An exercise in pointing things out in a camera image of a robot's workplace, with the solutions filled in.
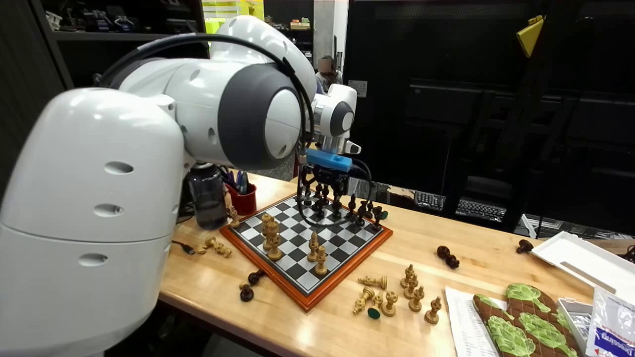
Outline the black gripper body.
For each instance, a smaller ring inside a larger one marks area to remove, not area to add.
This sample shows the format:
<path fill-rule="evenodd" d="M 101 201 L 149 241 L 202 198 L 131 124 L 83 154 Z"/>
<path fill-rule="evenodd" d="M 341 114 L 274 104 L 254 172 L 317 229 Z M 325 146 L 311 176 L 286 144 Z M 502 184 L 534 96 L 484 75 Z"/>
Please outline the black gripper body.
<path fill-rule="evenodd" d="M 323 168 L 323 166 L 303 166 L 299 170 L 299 188 L 305 194 L 311 194 L 319 184 L 333 190 L 335 196 L 343 196 L 347 192 L 349 174 Z"/>

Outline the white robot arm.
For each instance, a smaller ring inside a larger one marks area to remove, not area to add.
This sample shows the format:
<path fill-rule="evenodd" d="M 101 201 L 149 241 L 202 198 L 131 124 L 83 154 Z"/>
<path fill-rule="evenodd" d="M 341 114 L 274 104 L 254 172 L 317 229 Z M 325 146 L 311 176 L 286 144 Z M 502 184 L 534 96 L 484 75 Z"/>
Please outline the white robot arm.
<path fill-rule="evenodd" d="M 234 15 L 141 43 L 95 86 L 51 96 L 0 213 L 0 357 L 99 357 L 157 305 L 182 180 L 200 162 L 347 166 L 357 92 L 321 88 L 276 27 Z"/>

